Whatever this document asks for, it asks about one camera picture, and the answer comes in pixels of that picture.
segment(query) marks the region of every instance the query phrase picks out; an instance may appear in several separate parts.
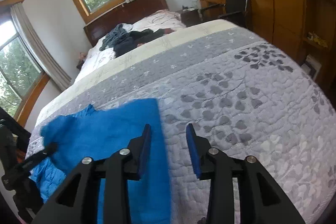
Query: dark clothing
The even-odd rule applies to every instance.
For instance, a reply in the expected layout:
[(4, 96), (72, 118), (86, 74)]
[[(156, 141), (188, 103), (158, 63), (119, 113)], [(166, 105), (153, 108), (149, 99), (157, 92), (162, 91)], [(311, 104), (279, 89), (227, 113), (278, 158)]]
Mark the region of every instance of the dark clothing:
[(118, 24), (106, 35), (99, 50), (103, 51), (106, 48), (113, 47), (115, 57), (119, 57), (135, 49), (138, 44), (151, 42), (164, 34), (165, 31), (163, 29), (159, 29), (156, 32), (146, 29), (142, 32), (132, 31), (128, 33), (122, 28), (122, 24)]

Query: desk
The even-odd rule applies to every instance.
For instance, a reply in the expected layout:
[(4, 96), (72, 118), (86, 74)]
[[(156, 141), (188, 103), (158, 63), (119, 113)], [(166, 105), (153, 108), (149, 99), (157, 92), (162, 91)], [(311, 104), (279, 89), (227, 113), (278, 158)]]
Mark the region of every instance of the desk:
[[(201, 7), (206, 8), (215, 4), (225, 4), (226, 0), (199, 0), (201, 2)], [(204, 15), (208, 18), (214, 19), (219, 15), (225, 14), (225, 8), (214, 8), (206, 11)]]

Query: headboard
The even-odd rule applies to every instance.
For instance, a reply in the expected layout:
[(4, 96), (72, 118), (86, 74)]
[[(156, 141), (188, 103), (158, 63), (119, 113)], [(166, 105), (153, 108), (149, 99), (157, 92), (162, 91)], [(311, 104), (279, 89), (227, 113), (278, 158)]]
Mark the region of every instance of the headboard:
[(84, 31), (94, 47), (98, 40), (109, 33), (119, 23), (134, 24), (158, 10), (168, 9), (166, 0), (134, 0), (119, 5), (84, 27)]

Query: metal screw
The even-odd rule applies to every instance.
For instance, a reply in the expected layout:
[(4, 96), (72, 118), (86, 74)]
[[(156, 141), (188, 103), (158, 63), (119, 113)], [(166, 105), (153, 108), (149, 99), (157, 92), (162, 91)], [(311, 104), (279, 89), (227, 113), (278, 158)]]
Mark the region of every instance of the metal screw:
[(255, 163), (257, 161), (257, 159), (254, 156), (248, 156), (246, 158), (246, 160), (247, 160), (247, 162), (249, 162), (251, 164), (253, 164), (253, 163)]
[(130, 152), (131, 152), (131, 150), (129, 150), (128, 148), (123, 148), (123, 149), (121, 149), (121, 150), (119, 151), (119, 154), (120, 154), (120, 155), (124, 155), (124, 156), (126, 156), (126, 155), (128, 155)]
[(218, 154), (218, 149), (217, 148), (213, 148), (211, 147), (208, 152), (211, 154), (211, 155), (217, 155)]
[(83, 164), (89, 164), (91, 162), (92, 162), (92, 158), (90, 158), (90, 157), (85, 157), (84, 159), (82, 159)]

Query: black nightstand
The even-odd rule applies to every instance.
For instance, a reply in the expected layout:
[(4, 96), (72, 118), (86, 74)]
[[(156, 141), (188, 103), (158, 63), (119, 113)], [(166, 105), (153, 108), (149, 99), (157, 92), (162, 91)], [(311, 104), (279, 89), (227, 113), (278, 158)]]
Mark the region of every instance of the black nightstand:
[(187, 27), (202, 23), (197, 9), (193, 11), (180, 10), (180, 11), (177, 11), (177, 13), (181, 14), (181, 21)]

